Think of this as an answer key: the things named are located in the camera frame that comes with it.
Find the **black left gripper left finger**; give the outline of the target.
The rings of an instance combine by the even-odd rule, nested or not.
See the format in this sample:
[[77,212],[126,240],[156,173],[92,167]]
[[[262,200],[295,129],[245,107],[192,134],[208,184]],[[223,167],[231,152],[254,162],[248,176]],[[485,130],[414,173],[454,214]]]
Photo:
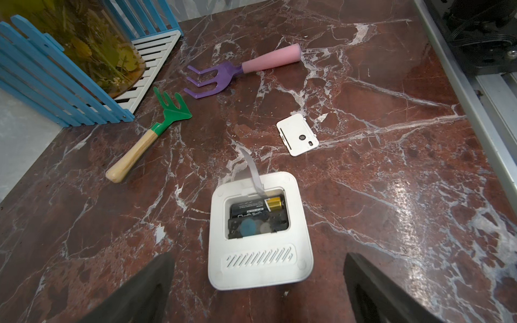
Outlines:
[[118,288],[80,322],[162,322],[174,277],[175,261],[167,252]]

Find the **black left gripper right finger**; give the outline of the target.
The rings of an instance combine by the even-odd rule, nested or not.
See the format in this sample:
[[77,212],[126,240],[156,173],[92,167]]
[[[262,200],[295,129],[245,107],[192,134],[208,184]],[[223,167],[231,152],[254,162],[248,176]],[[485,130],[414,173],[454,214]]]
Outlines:
[[356,322],[440,322],[393,280],[359,253],[343,267]]

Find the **black gold AA battery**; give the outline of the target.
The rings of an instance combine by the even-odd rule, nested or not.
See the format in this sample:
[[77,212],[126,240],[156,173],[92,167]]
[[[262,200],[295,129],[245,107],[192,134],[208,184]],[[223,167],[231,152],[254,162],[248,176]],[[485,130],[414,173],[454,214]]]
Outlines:
[[235,203],[230,207],[230,218],[249,217],[260,215],[264,212],[281,211],[284,208],[284,200],[281,196],[266,199]]

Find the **white battery cover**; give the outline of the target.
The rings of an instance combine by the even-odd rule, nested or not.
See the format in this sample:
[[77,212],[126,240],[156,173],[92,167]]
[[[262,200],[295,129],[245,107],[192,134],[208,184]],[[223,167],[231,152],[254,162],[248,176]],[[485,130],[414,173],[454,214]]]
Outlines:
[[302,114],[293,114],[279,121],[276,126],[292,157],[300,156],[319,146],[319,140]]

